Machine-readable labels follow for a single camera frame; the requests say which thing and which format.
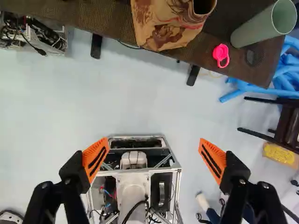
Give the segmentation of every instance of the metal frame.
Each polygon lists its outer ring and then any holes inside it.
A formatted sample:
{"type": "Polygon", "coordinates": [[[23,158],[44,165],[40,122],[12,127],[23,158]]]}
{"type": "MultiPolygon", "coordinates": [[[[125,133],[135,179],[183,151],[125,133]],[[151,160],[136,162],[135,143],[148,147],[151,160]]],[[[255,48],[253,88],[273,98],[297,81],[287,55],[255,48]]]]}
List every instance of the metal frame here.
{"type": "MultiPolygon", "coordinates": [[[[175,175],[175,181],[173,180],[174,177],[172,179],[172,183],[174,183],[174,192],[173,192],[174,196],[173,196],[173,199],[172,199],[173,202],[171,202],[171,207],[172,207],[171,210],[172,210],[173,218],[172,218],[172,222],[166,222],[166,224],[176,224],[176,220],[178,220],[179,224],[183,224],[181,215],[180,215],[179,210],[178,210],[178,196],[179,196],[179,190],[180,190],[182,167],[179,164],[178,160],[176,159],[173,151],[171,150],[166,138],[163,135],[160,135],[160,134],[158,134],[158,135],[115,135],[115,136],[109,136],[108,137],[109,146],[110,146],[110,142],[111,142],[112,139],[124,139],[124,138],[161,138],[165,143],[164,146],[162,145],[162,147],[152,147],[152,148],[142,148],[142,149],[155,150],[155,149],[165,148],[165,149],[169,150],[170,154],[167,155],[163,160],[161,160],[153,168],[113,170],[106,163],[102,163],[101,167],[105,168],[106,170],[98,171],[97,174],[96,174],[96,177],[94,178],[94,180],[97,177],[103,177],[103,176],[113,176],[117,179],[117,177],[122,175],[122,174],[130,174],[130,173],[147,173],[149,176],[152,176],[153,174],[156,174],[156,173],[169,173],[169,172],[172,172],[172,173],[176,174],[175,175]],[[161,165],[163,165],[165,162],[167,162],[171,157],[173,158],[174,163],[170,167],[161,167],[161,165]]],[[[90,210],[93,210],[94,206],[93,206],[91,188],[87,192],[87,199],[88,199],[88,208],[90,210]]],[[[92,223],[93,224],[95,223],[93,214],[92,214],[92,223]]]]}

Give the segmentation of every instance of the patterned cloth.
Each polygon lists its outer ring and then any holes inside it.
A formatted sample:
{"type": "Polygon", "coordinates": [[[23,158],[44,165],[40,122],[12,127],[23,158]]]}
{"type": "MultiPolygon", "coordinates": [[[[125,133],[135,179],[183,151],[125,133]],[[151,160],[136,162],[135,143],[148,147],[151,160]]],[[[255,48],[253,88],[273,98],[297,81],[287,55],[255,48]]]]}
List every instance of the patterned cloth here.
{"type": "Polygon", "coordinates": [[[185,47],[215,6],[216,0],[131,0],[136,42],[153,51],[185,47]]]}

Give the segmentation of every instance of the table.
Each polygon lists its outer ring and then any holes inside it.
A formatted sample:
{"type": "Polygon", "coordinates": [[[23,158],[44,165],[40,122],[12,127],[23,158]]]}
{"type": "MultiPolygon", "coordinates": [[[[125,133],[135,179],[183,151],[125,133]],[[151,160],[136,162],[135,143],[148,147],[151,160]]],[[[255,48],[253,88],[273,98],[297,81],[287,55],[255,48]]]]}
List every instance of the table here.
{"type": "MultiPolygon", "coordinates": [[[[126,1],[1,0],[0,8],[45,17],[136,45],[131,8],[126,1]]],[[[215,11],[195,39],[184,48],[165,50],[159,54],[266,88],[274,75],[284,37],[235,49],[229,43],[229,36],[235,28],[273,2],[274,0],[218,0],[215,11]],[[224,69],[219,69],[212,57],[214,47],[220,43],[229,48],[230,64],[224,69]]]]}

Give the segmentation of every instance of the chair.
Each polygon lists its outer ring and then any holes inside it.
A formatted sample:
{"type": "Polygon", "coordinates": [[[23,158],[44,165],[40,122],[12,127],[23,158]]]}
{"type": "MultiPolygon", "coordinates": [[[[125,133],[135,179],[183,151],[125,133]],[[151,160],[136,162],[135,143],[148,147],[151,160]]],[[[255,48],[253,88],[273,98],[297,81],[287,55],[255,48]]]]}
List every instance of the chair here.
{"type": "Polygon", "coordinates": [[[254,135],[299,154],[299,99],[277,98],[276,100],[272,100],[253,97],[245,97],[244,99],[282,105],[282,111],[276,130],[268,129],[268,132],[273,133],[274,137],[242,127],[237,128],[237,130],[254,135]]]}

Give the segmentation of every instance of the light blue floor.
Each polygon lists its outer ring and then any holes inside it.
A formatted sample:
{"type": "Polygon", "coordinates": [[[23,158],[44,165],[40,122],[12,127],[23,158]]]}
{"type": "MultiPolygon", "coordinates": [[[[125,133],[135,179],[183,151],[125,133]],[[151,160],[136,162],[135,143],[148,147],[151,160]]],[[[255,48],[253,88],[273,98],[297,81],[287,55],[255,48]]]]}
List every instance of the light blue floor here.
{"type": "MultiPolygon", "coordinates": [[[[76,30],[68,57],[0,50],[0,209],[24,213],[37,184],[58,182],[75,151],[116,133],[166,135],[183,167],[179,202],[186,224],[197,223],[199,190],[212,204],[219,194],[198,154],[200,138],[233,151],[252,169],[253,181],[270,181],[284,195],[294,171],[262,158],[263,141],[236,130],[275,127],[276,106],[242,98],[221,104],[218,97],[231,90],[225,77],[201,70],[189,87],[186,63],[110,39],[95,60],[90,42],[90,33],[76,30]]],[[[63,213],[57,223],[66,223],[63,213]]]]}

